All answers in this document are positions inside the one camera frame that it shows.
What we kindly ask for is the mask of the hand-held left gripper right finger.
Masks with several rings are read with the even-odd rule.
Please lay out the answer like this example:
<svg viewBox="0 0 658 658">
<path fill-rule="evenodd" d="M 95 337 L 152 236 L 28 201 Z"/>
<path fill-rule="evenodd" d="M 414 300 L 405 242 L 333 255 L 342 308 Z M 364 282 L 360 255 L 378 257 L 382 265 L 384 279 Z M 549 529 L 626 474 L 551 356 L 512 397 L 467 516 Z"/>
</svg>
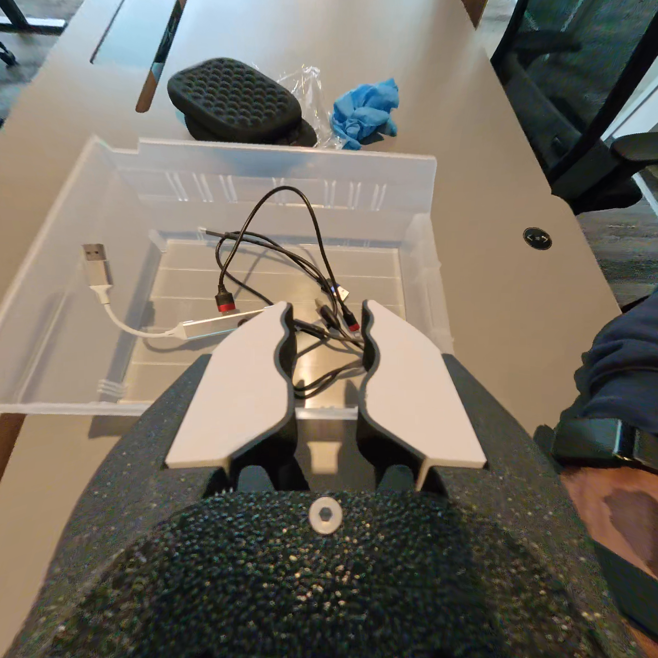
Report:
<svg viewBox="0 0 658 658">
<path fill-rule="evenodd" d="M 394 466 L 416 491 L 433 467 L 480 470 L 481 447 L 440 348 L 374 300 L 362 306 L 365 376 L 358 391 L 356 442 L 378 482 Z"/>
</svg>

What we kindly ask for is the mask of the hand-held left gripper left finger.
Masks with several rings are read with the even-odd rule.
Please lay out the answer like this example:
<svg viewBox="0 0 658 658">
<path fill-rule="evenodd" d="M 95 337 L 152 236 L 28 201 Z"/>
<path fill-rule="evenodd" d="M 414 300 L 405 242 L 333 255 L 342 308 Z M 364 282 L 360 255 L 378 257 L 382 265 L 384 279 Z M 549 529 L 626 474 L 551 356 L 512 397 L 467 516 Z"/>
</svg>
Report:
<svg viewBox="0 0 658 658">
<path fill-rule="evenodd" d="M 292 383 L 293 308 L 278 302 L 247 320 L 212 352 L 165 457 L 173 469 L 221 468 L 237 484 L 262 469 L 274 489 L 300 486 Z"/>
</svg>

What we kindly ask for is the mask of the clear plastic bin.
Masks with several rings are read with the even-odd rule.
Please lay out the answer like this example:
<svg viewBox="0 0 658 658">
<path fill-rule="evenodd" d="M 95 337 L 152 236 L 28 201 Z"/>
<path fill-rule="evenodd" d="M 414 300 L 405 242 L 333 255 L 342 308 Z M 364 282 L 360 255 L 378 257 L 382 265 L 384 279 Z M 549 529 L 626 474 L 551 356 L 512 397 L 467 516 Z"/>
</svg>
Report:
<svg viewBox="0 0 658 658">
<path fill-rule="evenodd" d="M 454 352 L 431 222 L 430 156 L 91 139 L 1 308 L 1 410 L 140 415 L 225 338 L 122 332 L 89 288 L 85 243 L 105 247 L 111 309 L 164 333 L 218 317 L 217 238 L 238 231 L 265 193 L 299 189 L 317 215 L 346 303 L 374 300 Z"/>
</svg>

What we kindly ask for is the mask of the silver usb hub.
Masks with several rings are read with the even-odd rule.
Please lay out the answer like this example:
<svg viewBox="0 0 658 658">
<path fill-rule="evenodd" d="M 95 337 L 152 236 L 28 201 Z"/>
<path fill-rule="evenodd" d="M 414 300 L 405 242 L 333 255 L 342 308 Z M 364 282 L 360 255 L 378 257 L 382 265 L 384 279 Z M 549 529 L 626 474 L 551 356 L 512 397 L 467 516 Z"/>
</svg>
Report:
<svg viewBox="0 0 658 658">
<path fill-rule="evenodd" d="M 94 291 L 98 301 L 103 306 L 112 323 L 122 332 L 145 340 L 175 339 L 179 341 L 195 341 L 213 336 L 231 333 L 263 312 L 262 309 L 237 313 L 228 311 L 221 316 L 203 320 L 189 320 L 178 323 L 165 332 L 145 332 L 123 323 L 111 308 L 109 292 L 112 289 L 109 262 L 105 247 L 101 243 L 89 243 L 82 246 L 85 256 L 85 267 L 89 288 Z"/>
</svg>

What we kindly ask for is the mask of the person's right forearm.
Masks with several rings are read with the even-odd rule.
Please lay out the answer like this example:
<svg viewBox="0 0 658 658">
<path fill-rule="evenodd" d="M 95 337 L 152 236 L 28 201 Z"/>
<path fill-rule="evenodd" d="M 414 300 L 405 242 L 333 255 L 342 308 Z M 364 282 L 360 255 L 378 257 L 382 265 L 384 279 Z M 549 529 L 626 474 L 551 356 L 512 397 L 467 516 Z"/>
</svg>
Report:
<svg viewBox="0 0 658 658">
<path fill-rule="evenodd" d="M 578 396 L 560 415 L 615 418 L 657 435 L 657 291 L 607 323 L 574 374 Z"/>
</svg>

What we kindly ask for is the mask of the person's right hand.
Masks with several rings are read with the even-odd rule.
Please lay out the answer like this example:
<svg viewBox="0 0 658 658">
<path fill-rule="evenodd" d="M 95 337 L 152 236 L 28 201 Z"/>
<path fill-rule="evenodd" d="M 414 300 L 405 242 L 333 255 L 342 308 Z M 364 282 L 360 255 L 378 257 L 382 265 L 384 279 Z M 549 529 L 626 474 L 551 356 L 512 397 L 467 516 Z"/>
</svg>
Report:
<svg viewBox="0 0 658 658">
<path fill-rule="evenodd" d="M 568 467 L 561 481 L 592 538 L 657 578 L 657 475 Z"/>
</svg>

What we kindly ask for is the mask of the black wristwatch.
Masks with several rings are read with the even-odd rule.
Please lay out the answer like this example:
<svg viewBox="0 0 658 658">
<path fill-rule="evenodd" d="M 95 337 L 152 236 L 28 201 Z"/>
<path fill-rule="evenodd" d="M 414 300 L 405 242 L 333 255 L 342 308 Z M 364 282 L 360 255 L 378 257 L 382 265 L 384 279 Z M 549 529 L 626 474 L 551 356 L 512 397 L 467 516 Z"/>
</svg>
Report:
<svg viewBox="0 0 658 658">
<path fill-rule="evenodd" d="M 657 437 L 617 418 L 567 418 L 539 426 L 533 437 L 559 470 L 568 467 L 657 473 Z"/>
</svg>

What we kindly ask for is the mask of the blue disposable gloves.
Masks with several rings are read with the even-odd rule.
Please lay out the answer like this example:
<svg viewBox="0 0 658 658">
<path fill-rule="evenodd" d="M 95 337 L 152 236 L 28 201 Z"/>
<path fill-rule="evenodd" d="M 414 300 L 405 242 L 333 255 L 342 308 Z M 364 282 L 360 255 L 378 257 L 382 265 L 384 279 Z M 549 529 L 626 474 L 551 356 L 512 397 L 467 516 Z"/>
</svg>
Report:
<svg viewBox="0 0 658 658">
<path fill-rule="evenodd" d="M 361 84 L 333 103 L 330 122 L 342 148 L 358 151 L 375 133 L 395 137 L 398 126 L 391 112 L 399 107 L 399 87 L 393 78 Z"/>
</svg>

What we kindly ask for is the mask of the black textured case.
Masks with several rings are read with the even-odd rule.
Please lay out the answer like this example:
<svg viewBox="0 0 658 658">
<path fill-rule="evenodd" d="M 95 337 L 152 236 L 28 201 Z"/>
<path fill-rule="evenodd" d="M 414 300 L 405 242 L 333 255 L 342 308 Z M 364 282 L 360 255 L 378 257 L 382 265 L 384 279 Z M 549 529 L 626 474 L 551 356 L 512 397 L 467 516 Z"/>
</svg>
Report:
<svg viewBox="0 0 658 658">
<path fill-rule="evenodd" d="M 314 147 L 318 137 L 291 91 L 235 59 L 210 59 L 173 74 L 167 92 L 199 142 Z"/>
</svg>

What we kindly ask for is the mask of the clear plastic bag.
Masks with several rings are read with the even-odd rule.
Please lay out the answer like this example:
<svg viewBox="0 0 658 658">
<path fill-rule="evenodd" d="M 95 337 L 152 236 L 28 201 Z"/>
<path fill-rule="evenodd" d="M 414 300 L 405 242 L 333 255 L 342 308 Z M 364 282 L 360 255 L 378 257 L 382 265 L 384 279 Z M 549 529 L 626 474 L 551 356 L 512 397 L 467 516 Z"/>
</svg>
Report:
<svg viewBox="0 0 658 658">
<path fill-rule="evenodd" d="M 276 81 L 291 92 L 300 103 L 302 119 L 305 121 L 303 130 L 308 137 L 301 138 L 297 144 L 311 141 L 310 146 L 319 149 L 343 149 L 345 140 L 333 130 L 333 108 L 325 101 L 320 69 L 310 64 L 303 64 L 296 70 L 278 75 Z"/>
</svg>

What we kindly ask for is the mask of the black office chair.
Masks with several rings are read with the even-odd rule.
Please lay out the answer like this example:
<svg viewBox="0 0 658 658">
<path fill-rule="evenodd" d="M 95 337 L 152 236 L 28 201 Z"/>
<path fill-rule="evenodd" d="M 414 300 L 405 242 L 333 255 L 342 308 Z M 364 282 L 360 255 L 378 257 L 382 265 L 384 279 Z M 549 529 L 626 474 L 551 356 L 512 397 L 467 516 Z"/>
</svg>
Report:
<svg viewBox="0 0 658 658">
<path fill-rule="evenodd" d="M 604 133 L 656 60 L 656 1 L 516 2 L 490 62 L 575 215 L 642 198 L 633 176 L 657 164 L 657 135 Z"/>
</svg>

